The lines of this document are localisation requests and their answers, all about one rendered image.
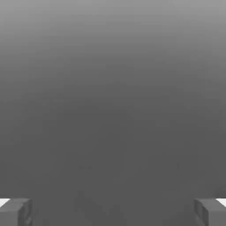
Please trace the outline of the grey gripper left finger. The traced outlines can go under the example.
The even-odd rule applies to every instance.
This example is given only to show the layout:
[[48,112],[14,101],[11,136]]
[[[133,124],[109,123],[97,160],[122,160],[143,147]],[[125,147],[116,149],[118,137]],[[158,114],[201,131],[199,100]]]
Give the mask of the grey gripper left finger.
[[0,207],[0,226],[33,226],[32,213],[32,199],[10,199]]

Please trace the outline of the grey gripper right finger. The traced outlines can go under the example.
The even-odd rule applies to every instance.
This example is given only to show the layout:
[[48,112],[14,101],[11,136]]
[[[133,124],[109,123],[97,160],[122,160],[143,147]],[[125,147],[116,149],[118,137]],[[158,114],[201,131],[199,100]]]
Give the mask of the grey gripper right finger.
[[194,199],[196,226],[226,226],[226,198]]

